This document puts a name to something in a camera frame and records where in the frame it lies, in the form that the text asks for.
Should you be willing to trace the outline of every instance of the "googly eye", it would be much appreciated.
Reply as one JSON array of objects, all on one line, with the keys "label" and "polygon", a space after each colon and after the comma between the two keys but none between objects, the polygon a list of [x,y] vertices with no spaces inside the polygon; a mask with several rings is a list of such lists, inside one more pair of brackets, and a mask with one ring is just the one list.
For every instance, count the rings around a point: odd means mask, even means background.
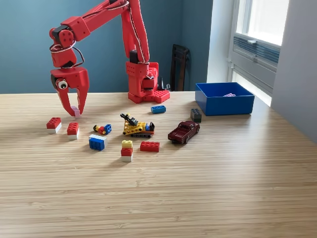
[{"label": "googly eye", "polygon": [[66,83],[65,80],[58,82],[59,89],[65,89],[65,88],[67,88],[67,86],[68,86],[68,84]]}]

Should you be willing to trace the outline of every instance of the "blue wall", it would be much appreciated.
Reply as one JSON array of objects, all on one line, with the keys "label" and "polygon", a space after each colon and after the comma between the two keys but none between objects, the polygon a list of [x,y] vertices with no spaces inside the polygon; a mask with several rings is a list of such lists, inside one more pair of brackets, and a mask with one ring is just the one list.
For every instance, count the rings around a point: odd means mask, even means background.
[{"label": "blue wall", "polygon": [[[0,8],[0,93],[54,92],[49,30],[70,16],[82,15],[102,0],[8,0]],[[192,54],[190,89],[206,82],[212,0],[140,0],[151,61],[169,81],[173,44]],[[117,17],[76,46],[85,57],[89,92],[128,91],[121,18]]]},{"label": "blue wall", "polygon": [[183,0],[181,44],[191,53],[185,90],[193,91],[196,83],[207,81],[211,13],[212,0]]}]

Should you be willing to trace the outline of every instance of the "toy pickup truck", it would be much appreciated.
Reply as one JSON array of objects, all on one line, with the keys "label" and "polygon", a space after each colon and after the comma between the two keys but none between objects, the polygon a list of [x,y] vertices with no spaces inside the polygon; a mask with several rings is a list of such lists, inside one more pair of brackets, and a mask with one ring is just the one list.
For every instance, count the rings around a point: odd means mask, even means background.
[{"label": "toy pickup truck", "polygon": [[193,121],[183,121],[178,127],[168,134],[168,139],[173,143],[187,144],[188,140],[199,132],[200,126]]}]

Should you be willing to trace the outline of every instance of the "red robotic arm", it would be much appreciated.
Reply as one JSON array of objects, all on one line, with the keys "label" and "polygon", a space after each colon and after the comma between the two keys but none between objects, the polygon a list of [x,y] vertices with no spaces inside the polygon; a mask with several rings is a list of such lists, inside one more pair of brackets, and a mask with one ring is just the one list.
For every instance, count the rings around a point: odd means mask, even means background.
[{"label": "red robotic arm", "polygon": [[[71,116],[75,116],[75,112],[69,103],[68,88],[77,89],[80,114],[84,110],[89,89],[88,72],[85,68],[78,67],[84,62],[84,57],[74,45],[120,14],[125,52],[130,58],[130,62],[126,63],[129,75],[128,97],[135,103],[161,103],[170,96],[166,90],[158,91],[159,65],[149,63],[148,39],[139,0],[106,0],[83,16],[73,16],[62,22],[60,27],[50,30],[50,37],[54,41],[50,47],[53,64],[59,68],[51,71],[51,81],[63,107]],[[82,58],[80,63],[77,63],[74,50]]]}]

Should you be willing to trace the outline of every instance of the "blue plastic bin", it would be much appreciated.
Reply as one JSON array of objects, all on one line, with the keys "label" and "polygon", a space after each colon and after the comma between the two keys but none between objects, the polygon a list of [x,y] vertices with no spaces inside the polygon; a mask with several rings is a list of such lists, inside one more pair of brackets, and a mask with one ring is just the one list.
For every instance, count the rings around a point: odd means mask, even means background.
[{"label": "blue plastic bin", "polygon": [[206,116],[236,115],[252,113],[254,95],[238,83],[196,83],[195,99]]}]

